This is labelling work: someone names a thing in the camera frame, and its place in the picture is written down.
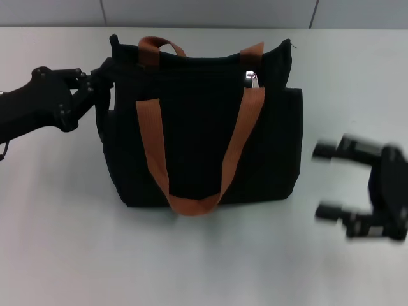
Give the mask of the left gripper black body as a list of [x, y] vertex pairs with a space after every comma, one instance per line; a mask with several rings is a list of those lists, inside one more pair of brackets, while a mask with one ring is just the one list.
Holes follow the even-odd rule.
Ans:
[[36, 129], [53, 126], [67, 133], [78, 127], [72, 89], [79, 88], [79, 70], [39, 67], [23, 87], [1, 93], [1, 143]]

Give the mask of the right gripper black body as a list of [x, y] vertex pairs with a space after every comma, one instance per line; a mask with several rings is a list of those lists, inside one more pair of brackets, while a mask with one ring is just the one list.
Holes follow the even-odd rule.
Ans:
[[394, 241], [407, 238], [407, 161], [402, 151], [386, 145], [368, 181], [372, 204], [369, 234]]

